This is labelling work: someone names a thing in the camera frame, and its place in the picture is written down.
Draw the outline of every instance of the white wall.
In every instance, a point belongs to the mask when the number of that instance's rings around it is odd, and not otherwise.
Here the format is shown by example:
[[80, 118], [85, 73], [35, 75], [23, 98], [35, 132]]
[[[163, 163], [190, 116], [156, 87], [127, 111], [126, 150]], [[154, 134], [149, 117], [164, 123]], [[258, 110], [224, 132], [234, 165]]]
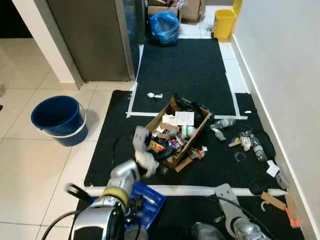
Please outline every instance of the white wall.
[[320, 239], [320, 1], [244, 0], [234, 38]]
[[12, 0], [12, 2], [59, 81], [66, 84], [67, 88], [74, 90], [77, 86], [79, 88], [83, 83], [82, 78], [46, 0]]

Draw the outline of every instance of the yellow trash bin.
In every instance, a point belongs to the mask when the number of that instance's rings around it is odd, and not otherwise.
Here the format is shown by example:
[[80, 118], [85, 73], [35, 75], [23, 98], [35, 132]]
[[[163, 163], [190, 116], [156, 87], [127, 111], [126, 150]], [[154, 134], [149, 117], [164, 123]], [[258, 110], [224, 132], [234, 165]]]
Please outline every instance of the yellow trash bin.
[[232, 27], [236, 21], [236, 14], [230, 9], [221, 9], [215, 11], [213, 23], [213, 37], [216, 39], [227, 40], [229, 38]]

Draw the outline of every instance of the blue bucket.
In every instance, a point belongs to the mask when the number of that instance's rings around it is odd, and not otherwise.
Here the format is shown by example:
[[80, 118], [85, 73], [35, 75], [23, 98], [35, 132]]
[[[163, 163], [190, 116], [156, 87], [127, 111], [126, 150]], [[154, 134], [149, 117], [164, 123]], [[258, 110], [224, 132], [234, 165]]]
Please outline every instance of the blue bucket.
[[84, 107], [70, 96], [50, 97], [39, 103], [31, 113], [31, 121], [36, 128], [64, 146], [77, 145], [86, 138], [86, 120]]

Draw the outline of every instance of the white tape line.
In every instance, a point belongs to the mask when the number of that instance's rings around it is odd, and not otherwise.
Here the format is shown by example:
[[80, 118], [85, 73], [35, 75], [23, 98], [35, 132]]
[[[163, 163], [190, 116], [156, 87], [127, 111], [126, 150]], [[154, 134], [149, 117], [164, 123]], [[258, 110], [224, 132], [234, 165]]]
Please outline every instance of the white tape line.
[[129, 102], [128, 112], [126, 112], [126, 118], [130, 118], [130, 113], [132, 111], [132, 107], [134, 106], [136, 91], [137, 91], [138, 82], [136, 81], [132, 87], [131, 98]]
[[240, 110], [239, 110], [239, 106], [238, 106], [237, 97], [236, 97], [235, 91], [232, 87], [232, 83], [229, 79], [229, 75], [227, 74], [227, 72], [225, 73], [225, 76], [226, 76], [226, 79], [228, 80], [228, 83], [229, 83], [229, 88], [230, 88], [230, 92], [231, 92], [231, 96], [232, 96], [232, 100], [233, 100], [235, 115], [240, 116]]
[[237, 119], [237, 120], [247, 120], [247, 119], [248, 119], [248, 116], [214, 115], [214, 119]]
[[139, 111], [126, 111], [125, 112], [130, 116], [145, 116], [145, 117], [156, 117], [159, 113], [158, 112], [139, 112]]
[[[209, 186], [148, 185], [148, 187], [164, 196], [209, 196], [215, 193], [215, 188]], [[99, 197], [105, 188], [104, 186], [89, 186], [85, 188], [85, 191], [93, 197]], [[233, 187], [232, 191], [236, 196], [254, 196], [248, 188]], [[271, 188], [268, 190], [268, 194], [281, 196], [288, 193], [281, 189]]]

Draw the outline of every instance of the plastic bag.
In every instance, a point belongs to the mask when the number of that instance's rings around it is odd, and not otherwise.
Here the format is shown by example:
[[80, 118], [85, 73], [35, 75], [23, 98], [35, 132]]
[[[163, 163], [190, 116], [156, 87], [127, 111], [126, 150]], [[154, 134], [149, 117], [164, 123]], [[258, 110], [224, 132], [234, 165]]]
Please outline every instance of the plastic bag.
[[179, 20], [173, 11], [159, 12], [150, 17], [152, 36], [161, 45], [175, 45], [179, 36]]

